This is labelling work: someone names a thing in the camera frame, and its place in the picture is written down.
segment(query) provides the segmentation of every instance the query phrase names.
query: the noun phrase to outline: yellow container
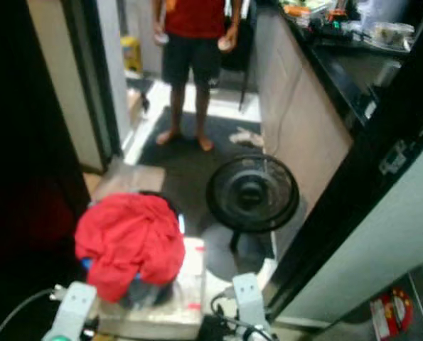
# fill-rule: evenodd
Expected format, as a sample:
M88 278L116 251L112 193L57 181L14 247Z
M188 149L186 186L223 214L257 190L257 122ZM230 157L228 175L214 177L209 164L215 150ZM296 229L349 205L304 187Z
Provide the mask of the yellow container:
M131 36L121 37L121 46L123 49L124 67L128 70L135 69L137 72L141 72L139 40Z

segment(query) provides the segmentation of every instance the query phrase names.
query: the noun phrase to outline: black cable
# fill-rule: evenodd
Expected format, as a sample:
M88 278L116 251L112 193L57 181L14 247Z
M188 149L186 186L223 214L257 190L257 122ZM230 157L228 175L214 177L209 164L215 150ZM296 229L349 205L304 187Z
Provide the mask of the black cable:
M211 307L211 311L213 312L214 315L219 315L219 312L216 310L216 308L214 307L214 303L220 299L220 298L224 298L225 295L224 293L219 293L216 296L213 297L213 299L210 302L210 307Z
M23 308L25 308L29 303L37 300L38 298L41 298L42 296L45 295L50 295L53 292L52 289L44 289L39 291L38 293L35 293L34 295L29 296L27 299L25 299L23 302L21 302L18 306L16 306L4 319L3 322L1 322L0 324L0 334L3 331L3 329L7 326L7 324L9 323L10 320L12 320L12 318L17 315L20 310L22 310Z
M250 323L246 323L246 322L243 322L243 321L240 321L240 320L236 320L234 318L228 318L227 316L224 316L223 314L219 314L219 312L216 310L216 308L214 306L214 303L219 298L224 298L224 297L225 297L224 293L219 293L216 296L214 296L213 299L211 300L210 307L211 307L211 311L213 312L214 315L218 316L222 320L227 321L228 323L233 323L234 325L239 325L240 327L247 328L251 332L258 332L266 341L273 341L272 338L270 338L267 334L265 334L263 332L263 330L256 328L254 325L251 325Z

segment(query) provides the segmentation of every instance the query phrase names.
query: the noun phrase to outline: fan grille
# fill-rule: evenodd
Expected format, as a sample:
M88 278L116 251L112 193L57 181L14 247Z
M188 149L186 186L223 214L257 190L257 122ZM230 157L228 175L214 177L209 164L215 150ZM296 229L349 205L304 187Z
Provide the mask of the fan grille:
M211 212L223 224L264 232L291 218L299 194L284 164L271 156L253 155L221 166L208 184L207 199Z

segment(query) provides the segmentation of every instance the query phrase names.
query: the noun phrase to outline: white wall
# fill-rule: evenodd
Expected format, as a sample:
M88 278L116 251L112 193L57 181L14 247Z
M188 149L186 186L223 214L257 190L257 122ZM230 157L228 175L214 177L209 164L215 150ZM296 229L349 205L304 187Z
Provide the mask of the white wall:
M27 2L79 162L102 170L61 1Z
M119 21L116 0L97 0L97 11L104 40L105 57L112 87L112 99L117 119L119 140L123 144L131 130L127 106L127 86L119 37Z
M161 75L162 48L153 40L153 12L151 1L126 0L129 34L139 39L143 71Z
M281 314L333 322L423 263L423 153Z

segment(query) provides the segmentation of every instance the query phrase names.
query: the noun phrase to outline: white tile floor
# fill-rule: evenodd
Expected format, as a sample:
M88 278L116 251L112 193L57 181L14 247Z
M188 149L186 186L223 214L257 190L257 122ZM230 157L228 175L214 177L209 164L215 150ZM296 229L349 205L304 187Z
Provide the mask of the white tile floor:
M164 107L170 105L170 87L160 80L154 81L152 88L147 94L150 101L149 111L144 115L144 119L134 132L132 145L128 148L124 162L135 165L141 155L141 150L149 134L152 132L158 118L161 116ZM186 99L184 104L185 112L195 112L196 89L193 85L186 86ZM240 92L230 90L218 90L211 94L208 115L217 117L227 117L242 121L260 122L259 97L257 94L246 94L242 111L238 110ZM277 263L273 259L265 259L262 270L257 274L259 287L262 289L268 283L270 276L276 269ZM210 313L211 299L230 286L231 283L223 281L207 271L205 285L205 307L204 312ZM234 301L223 300L222 305L226 314L234 316L236 305Z

